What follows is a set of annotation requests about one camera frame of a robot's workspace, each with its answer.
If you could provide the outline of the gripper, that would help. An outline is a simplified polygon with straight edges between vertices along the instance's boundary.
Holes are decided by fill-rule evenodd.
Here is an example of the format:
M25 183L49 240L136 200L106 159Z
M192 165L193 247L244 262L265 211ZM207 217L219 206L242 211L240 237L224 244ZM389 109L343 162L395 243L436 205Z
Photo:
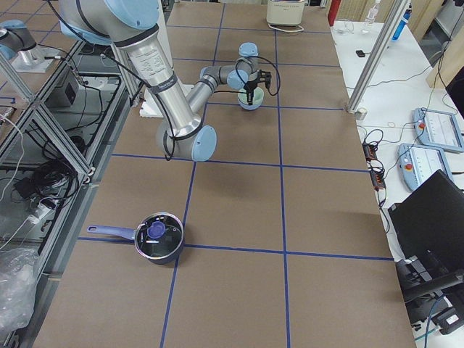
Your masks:
M244 90L246 91L246 102L248 105L253 104L253 92L258 87L256 80L248 81L244 84Z

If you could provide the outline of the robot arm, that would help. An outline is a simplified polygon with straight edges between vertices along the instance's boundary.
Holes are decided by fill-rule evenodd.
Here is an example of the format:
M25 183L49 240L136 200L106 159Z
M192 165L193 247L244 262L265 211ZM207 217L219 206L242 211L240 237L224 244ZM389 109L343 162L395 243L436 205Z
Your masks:
M234 65L206 67L199 81L184 93L158 40L163 20L158 1L60 1L62 32L97 45L124 51L146 84L163 116L156 140L167 159L207 161L217 145L217 134L198 112L219 85L239 91L258 73L258 48L246 42Z

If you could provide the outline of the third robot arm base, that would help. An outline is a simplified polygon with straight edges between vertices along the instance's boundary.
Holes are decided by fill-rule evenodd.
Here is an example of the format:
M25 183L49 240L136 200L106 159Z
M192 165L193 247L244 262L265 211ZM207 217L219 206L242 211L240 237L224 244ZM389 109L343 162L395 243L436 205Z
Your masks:
M1 23L1 55L12 61L19 73L45 73L51 60L45 59L44 51L21 20Z

